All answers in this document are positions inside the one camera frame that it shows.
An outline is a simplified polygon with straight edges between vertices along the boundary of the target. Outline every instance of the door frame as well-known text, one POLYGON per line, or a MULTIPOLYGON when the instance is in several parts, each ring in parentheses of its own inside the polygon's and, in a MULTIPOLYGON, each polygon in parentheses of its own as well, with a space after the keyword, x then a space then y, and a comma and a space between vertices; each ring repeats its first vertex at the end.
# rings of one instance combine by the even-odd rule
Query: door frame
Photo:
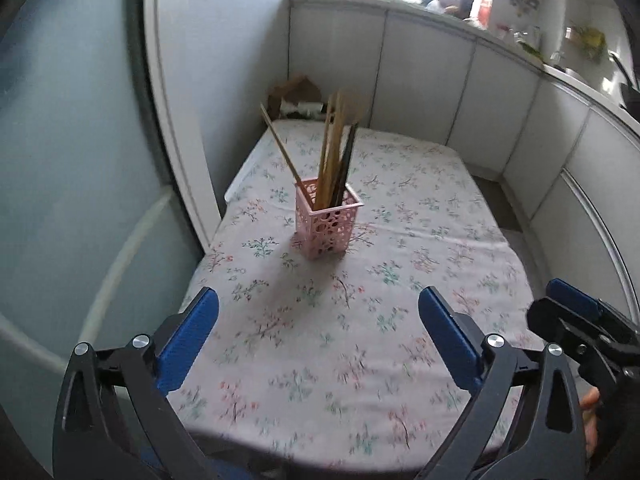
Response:
POLYGON ((222 218, 185 67, 188 10, 189 0, 143 0, 147 65, 160 134, 193 229, 208 252, 222 218))

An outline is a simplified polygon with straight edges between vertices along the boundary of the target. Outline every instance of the glass door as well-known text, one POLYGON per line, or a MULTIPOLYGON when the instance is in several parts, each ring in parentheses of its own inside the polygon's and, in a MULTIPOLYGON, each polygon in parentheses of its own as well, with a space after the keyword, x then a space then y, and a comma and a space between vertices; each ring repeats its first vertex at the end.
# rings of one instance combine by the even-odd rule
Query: glass door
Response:
POLYGON ((66 362, 177 312, 202 248, 145 86, 141 0, 27 0, 0 41, 0 404, 50 471, 66 362))

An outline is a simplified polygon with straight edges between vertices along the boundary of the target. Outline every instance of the chopstick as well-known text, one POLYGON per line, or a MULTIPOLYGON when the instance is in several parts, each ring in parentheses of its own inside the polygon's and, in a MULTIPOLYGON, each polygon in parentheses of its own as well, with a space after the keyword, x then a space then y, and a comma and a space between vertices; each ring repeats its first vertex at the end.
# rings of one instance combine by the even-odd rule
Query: chopstick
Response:
POLYGON ((340 171, 338 172, 337 181, 334 185, 332 192, 331 203, 329 207, 338 207, 342 205, 342 199, 344 197, 344 190, 347 184, 347 176, 349 173, 349 166, 351 165, 351 154, 353 153, 353 143, 356 139, 356 131, 358 129, 358 123, 353 123, 349 129, 349 136, 347 137, 347 143, 344 147, 344 153, 342 154, 342 160, 340 161, 340 171))
POLYGON ((336 183, 340 170, 340 143, 342 141, 342 131, 344 130, 344 111, 346 102, 341 92, 338 92, 335 105, 334 127, 329 138, 327 151, 326 169, 322 176, 322 197, 318 209, 329 207, 332 198, 333 186, 336 183))
POLYGON ((264 118, 264 121, 267 123, 267 126, 271 130, 271 133, 273 134, 273 137, 276 139, 276 143, 277 143, 278 147, 280 148, 280 151, 282 152, 282 156, 284 157, 284 160, 286 161, 287 166, 289 167, 289 169, 291 170, 291 173, 293 174, 293 178, 296 179, 296 184, 298 184, 298 187, 300 188, 300 191, 302 192, 302 195, 305 197, 306 201, 308 202, 309 207, 311 209, 313 209, 314 208, 314 202, 311 199, 311 195, 309 195, 309 192, 306 190, 306 186, 302 183, 302 179, 300 179, 300 176, 299 176, 298 172, 296 171, 296 168, 293 165, 293 162, 289 158, 289 153, 287 153, 287 150, 285 149, 284 144, 280 140, 280 137, 276 133, 276 130, 273 129, 273 124, 271 123, 271 119, 269 118, 267 110, 264 109, 264 105, 262 103, 260 103, 260 111, 262 112, 262 116, 264 118))
POLYGON ((321 200, 320 197, 324 193, 324 163, 326 158, 326 146, 329 137, 329 126, 331 123, 331 115, 335 111, 335 95, 329 96, 329 101, 326 105, 326 119, 324 120, 324 136, 322 137, 322 151, 320 153, 320 166, 318 168, 318 180, 316 181, 316 202, 314 203, 314 210, 320 209, 321 200))

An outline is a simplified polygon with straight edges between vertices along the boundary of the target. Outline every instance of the blue gripper pad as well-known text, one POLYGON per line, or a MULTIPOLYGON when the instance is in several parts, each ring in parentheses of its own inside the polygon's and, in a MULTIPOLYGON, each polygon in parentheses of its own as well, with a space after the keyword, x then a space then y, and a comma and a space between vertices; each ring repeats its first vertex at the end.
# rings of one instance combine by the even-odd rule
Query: blue gripper pad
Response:
POLYGON ((558 278, 551 280, 546 284, 545 292, 552 300, 592 323, 600 319, 601 311, 598 301, 563 280, 558 278))
POLYGON ((182 386, 218 319, 219 307, 218 295, 214 290, 203 292, 157 357, 156 387, 164 396, 182 386))
POLYGON ((475 394, 482 386, 482 356, 460 329, 455 313, 430 286, 420 293, 418 313, 456 385, 475 394))

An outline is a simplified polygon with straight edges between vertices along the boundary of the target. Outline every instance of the countertop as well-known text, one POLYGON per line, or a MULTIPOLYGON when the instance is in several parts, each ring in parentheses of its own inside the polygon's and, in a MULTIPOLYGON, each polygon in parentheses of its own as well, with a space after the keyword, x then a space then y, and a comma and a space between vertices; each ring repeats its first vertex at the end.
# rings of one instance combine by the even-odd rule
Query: countertop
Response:
POLYGON ((630 130, 632 130, 637 136, 640 137, 640 123, 636 121, 626 110, 622 109, 617 103, 613 102, 610 98, 601 94, 597 90, 588 86, 576 78, 573 78, 564 72, 557 70, 547 64, 542 63, 537 57, 524 52, 516 45, 507 44, 504 41, 496 38, 493 34, 487 30, 473 27, 462 20, 454 18, 453 16, 447 16, 445 14, 435 14, 429 12, 424 7, 418 4, 411 4, 408 2, 402 2, 399 0, 291 0, 292 4, 304 3, 304 4, 325 4, 325 5, 339 5, 339 6, 355 6, 369 9, 381 9, 396 14, 405 14, 409 16, 416 16, 433 23, 434 26, 440 28, 448 28, 453 34, 469 37, 472 40, 478 40, 479 43, 485 44, 493 50, 507 54, 510 57, 516 57, 518 60, 528 64, 533 70, 538 70, 540 73, 550 76, 564 85, 577 91, 583 95, 590 102, 604 108, 609 114, 613 115, 620 122, 625 124, 630 130))

